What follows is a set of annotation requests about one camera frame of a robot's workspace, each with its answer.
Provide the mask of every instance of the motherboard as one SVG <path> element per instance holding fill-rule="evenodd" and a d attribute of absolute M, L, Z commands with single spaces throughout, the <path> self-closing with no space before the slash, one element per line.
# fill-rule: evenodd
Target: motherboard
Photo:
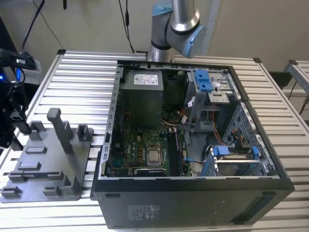
<path fill-rule="evenodd" d="M 121 156 L 113 156 L 111 176 L 190 176 L 184 132 L 126 130 Z"/>

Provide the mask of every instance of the gray 3d printed part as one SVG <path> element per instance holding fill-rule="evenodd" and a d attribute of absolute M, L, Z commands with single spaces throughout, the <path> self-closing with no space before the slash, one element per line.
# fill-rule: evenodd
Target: gray 3d printed part
<path fill-rule="evenodd" d="M 58 108 L 51 108 L 47 114 L 54 129 L 45 128 L 40 121 L 31 122 L 29 140 L 1 190 L 2 203 L 80 198 L 93 129 L 86 124 L 71 129 L 60 115 Z"/>

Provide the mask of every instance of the aluminum extrusion table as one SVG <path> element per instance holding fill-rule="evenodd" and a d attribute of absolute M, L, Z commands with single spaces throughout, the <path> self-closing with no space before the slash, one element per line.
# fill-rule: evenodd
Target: aluminum extrusion table
<path fill-rule="evenodd" d="M 28 122 L 41 120 L 59 107 L 71 127 L 87 123 L 95 130 L 85 174 L 82 198 L 73 202 L 0 203 L 0 229 L 37 231 L 106 231 L 97 202 L 89 198 L 96 158 L 103 143 L 114 74 L 118 59 L 145 60 L 144 54 L 109 54 L 66 51 L 57 55 L 27 112 Z M 250 58 L 176 56 L 177 63 L 232 65 L 259 120 L 292 182 L 295 192 L 252 227 L 169 228 L 141 231 L 309 231 L 309 128 L 270 77 L 262 63 Z M 25 144 L 28 137 L 16 131 Z M 0 156 L 0 189 L 8 181 L 21 152 L 7 149 Z"/>

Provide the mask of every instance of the white wall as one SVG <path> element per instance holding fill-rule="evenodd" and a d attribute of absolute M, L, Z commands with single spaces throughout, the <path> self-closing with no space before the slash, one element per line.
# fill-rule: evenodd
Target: white wall
<path fill-rule="evenodd" d="M 309 0 L 222 0 L 210 56 L 259 57 L 269 71 L 309 60 Z"/>
<path fill-rule="evenodd" d="M 152 6 L 157 0 L 128 0 L 130 37 L 135 50 L 148 50 L 151 41 Z M 121 1 L 125 10 L 125 1 Z M 201 23 L 206 24 L 211 0 L 196 0 Z M 0 0 L 0 15 L 17 49 L 34 16 L 36 7 L 28 0 Z M 131 52 L 125 36 L 117 0 L 47 0 L 42 13 L 65 49 L 79 51 Z M 41 62 L 45 73 L 59 45 L 39 15 L 26 49 Z"/>

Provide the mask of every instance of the gray power supply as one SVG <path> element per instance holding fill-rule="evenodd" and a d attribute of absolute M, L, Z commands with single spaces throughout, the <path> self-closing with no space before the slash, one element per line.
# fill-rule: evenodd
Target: gray power supply
<path fill-rule="evenodd" d="M 129 71 L 125 75 L 125 111 L 132 127 L 154 129 L 160 126 L 163 80 L 160 71 Z"/>

